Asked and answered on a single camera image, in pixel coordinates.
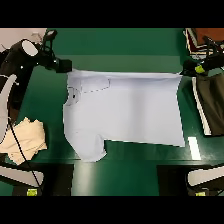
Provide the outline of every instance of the brown cloth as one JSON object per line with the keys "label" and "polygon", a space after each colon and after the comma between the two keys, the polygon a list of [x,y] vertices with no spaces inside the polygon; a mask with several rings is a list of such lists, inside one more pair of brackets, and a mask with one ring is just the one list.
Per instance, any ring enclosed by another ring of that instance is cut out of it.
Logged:
{"label": "brown cloth", "polygon": [[198,45],[205,44],[204,36],[210,37],[214,41],[224,40],[224,28],[195,28]]}

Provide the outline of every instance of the green tabletop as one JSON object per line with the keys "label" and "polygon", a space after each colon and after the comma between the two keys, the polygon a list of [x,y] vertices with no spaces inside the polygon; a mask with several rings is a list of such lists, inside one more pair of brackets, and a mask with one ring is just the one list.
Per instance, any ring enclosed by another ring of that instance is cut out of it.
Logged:
{"label": "green tabletop", "polygon": [[[58,31],[55,53],[71,59],[77,69],[177,73],[187,57],[182,28]],[[157,164],[217,164],[224,160],[224,137],[203,136],[191,79],[183,77],[178,102],[185,148],[106,141],[107,155],[101,161],[83,163],[64,136],[62,106],[67,99],[66,83],[66,74],[35,68],[18,122],[28,117],[44,123],[48,149],[39,152],[34,162],[74,163],[72,195],[158,195]],[[192,161],[188,137],[197,138],[202,161]],[[5,192],[5,188],[0,185],[0,192]]]}

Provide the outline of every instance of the crumpled cloth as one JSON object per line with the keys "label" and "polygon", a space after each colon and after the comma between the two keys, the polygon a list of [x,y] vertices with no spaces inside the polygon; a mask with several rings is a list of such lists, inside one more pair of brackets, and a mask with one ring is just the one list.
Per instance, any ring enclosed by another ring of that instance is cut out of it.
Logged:
{"label": "crumpled cloth", "polygon": [[[39,150],[47,149],[42,122],[38,120],[30,122],[28,118],[25,118],[13,129],[27,160],[31,160]],[[8,153],[9,158],[17,165],[25,161],[11,129],[6,132],[3,142],[0,144],[0,153]]]}

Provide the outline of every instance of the yellow-green label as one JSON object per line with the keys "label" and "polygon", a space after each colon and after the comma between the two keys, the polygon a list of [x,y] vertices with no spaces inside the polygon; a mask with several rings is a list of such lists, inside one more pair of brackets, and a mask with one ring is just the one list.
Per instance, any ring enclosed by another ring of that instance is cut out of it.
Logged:
{"label": "yellow-green label", "polygon": [[196,196],[206,196],[206,195],[205,195],[205,192],[198,192],[196,193]]}
{"label": "yellow-green label", "polygon": [[27,196],[37,196],[37,189],[28,189]]}
{"label": "yellow-green label", "polygon": [[196,71],[197,73],[199,73],[199,74],[205,72],[205,70],[202,68],[201,65],[195,67],[195,71]]}

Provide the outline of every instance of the white stripe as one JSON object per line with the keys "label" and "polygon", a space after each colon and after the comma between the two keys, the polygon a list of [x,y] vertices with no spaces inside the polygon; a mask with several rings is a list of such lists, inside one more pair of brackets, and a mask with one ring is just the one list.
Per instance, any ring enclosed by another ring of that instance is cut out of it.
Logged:
{"label": "white stripe", "polygon": [[200,151],[198,148],[197,138],[188,137],[188,142],[191,150],[192,160],[201,160]]}

